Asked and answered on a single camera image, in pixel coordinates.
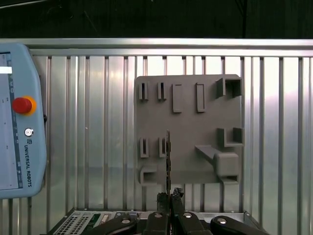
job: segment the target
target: gray plastic board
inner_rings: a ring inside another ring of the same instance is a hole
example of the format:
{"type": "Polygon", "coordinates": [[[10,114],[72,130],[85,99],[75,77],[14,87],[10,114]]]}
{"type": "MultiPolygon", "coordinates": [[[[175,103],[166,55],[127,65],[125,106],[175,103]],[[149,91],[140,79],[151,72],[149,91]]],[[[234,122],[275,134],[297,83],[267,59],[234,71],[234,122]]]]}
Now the gray plastic board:
{"type": "Polygon", "coordinates": [[[136,79],[135,92],[138,176],[142,185],[165,183],[166,130],[171,133],[173,184],[218,182],[214,164],[220,164],[217,168],[221,174],[238,172],[235,181],[239,181],[244,144],[240,77],[144,76],[136,79]],[[206,155],[208,148],[212,156],[206,155]],[[223,153],[228,158],[238,156],[234,166],[238,169],[217,160],[223,153]]]}

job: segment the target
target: black background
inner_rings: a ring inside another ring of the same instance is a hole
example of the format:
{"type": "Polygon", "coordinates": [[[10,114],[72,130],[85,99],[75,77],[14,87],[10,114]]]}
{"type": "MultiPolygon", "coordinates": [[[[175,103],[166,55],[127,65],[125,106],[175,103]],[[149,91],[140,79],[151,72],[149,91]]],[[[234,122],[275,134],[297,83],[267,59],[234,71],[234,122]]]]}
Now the black background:
{"type": "Polygon", "coordinates": [[[1,38],[313,38],[312,0],[247,0],[245,30],[244,0],[49,0],[1,8],[25,1],[0,1],[1,38]]]}

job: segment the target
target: universal robots logo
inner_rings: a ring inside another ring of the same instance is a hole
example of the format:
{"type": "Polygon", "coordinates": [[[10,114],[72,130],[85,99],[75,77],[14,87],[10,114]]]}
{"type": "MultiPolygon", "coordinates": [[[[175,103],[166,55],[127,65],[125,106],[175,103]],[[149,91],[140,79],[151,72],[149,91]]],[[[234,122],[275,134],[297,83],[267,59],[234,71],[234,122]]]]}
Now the universal robots logo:
{"type": "Polygon", "coordinates": [[[32,144],[32,139],[27,140],[27,144],[24,146],[25,151],[25,160],[26,160],[26,170],[27,170],[27,184],[28,187],[32,187],[31,184],[31,171],[30,171],[30,160],[29,160],[29,151],[28,151],[28,145],[32,144]]]}

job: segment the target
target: metal panel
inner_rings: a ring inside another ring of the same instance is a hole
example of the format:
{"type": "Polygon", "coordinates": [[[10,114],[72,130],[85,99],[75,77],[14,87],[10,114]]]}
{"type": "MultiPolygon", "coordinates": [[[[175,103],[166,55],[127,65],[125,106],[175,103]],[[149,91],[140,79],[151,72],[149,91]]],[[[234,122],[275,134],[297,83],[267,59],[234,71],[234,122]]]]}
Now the metal panel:
{"type": "Polygon", "coordinates": [[[51,59],[50,81],[50,227],[66,213],[66,93],[67,58],[51,59]]]}
{"type": "Polygon", "coordinates": [[[261,61],[261,103],[260,104],[260,178],[259,220],[271,234],[277,234],[277,203],[279,157],[279,58],[264,58],[261,61]]]}
{"type": "Polygon", "coordinates": [[[124,58],[110,57],[108,72],[108,208],[123,208],[124,58]]]}
{"type": "Polygon", "coordinates": [[[142,188],[136,177],[134,79],[223,72],[245,76],[243,185],[220,198],[219,184],[186,184],[185,208],[243,207],[271,234],[312,233],[312,40],[8,41],[35,55],[48,161],[38,195],[0,201],[1,234],[44,233],[72,206],[155,209],[164,186],[142,188]]]}
{"type": "Polygon", "coordinates": [[[104,157],[104,61],[89,59],[89,208],[104,207],[103,157],[104,157]]]}
{"type": "Polygon", "coordinates": [[[283,60],[282,234],[297,234],[298,58],[283,60]]]}

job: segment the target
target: touchscreen display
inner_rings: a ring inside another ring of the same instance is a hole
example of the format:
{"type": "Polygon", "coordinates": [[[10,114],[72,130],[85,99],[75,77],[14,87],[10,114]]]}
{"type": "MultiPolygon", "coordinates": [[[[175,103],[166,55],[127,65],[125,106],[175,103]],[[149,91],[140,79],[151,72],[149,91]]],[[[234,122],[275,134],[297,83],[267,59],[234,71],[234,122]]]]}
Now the touchscreen display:
{"type": "Polygon", "coordinates": [[[22,188],[11,54],[0,54],[0,190],[22,188]]]}

